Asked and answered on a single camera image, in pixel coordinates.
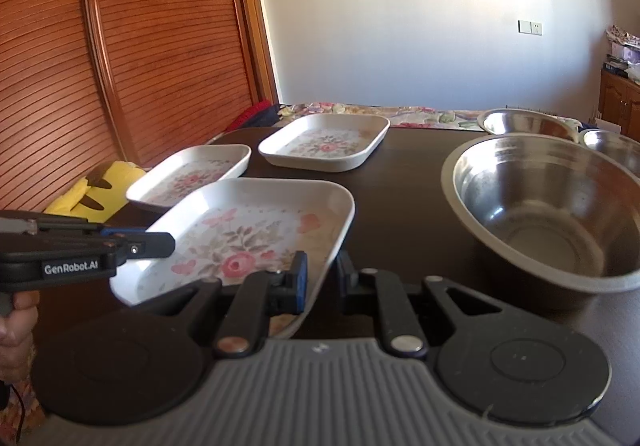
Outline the person's left hand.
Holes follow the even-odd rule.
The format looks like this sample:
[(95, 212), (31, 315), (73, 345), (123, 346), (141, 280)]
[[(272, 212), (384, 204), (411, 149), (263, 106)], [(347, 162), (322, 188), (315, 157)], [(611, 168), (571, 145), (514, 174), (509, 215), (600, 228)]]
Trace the person's left hand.
[(1, 318), (0, 378), (3, 382), (20, 382), (27, 377), (39, 301), (39, 291), (15, 293), (11, 313)]

